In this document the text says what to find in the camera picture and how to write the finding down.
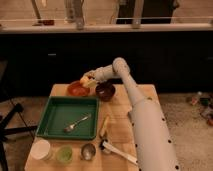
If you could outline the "beige gripper fingers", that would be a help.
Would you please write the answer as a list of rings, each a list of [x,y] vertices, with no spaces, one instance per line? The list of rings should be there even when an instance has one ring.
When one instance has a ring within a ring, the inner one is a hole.
[[[91,88],[97,85],[97,81],[95,80],[95,74],[94,71],[91,70],[89,72],[86,72],[81,78],[80,78],[80,84],[85,88]]]

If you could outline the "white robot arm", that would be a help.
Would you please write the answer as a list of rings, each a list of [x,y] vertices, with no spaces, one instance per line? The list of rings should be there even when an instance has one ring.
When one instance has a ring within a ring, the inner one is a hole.
[[[91,87],[113,78],[122,80],[132,107],[130,118],[139,171],[181,171],[161,106],[139,88],[123,58],[84,73],[80,82]]]

